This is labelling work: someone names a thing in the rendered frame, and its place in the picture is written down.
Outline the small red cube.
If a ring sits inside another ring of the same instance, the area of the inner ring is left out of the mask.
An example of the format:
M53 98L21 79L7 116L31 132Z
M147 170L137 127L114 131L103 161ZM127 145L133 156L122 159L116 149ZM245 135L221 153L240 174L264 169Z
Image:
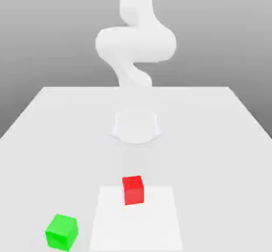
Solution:
M144 202L144 186L141 176L123 177L125 205L140 204Z

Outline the small green cube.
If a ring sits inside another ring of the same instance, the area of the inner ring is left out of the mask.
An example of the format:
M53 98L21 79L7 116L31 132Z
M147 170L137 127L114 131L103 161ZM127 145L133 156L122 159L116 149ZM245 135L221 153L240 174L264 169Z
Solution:
M77 219L61 214L56 214L45 230L47 245L65 252L70 251L78 234Z

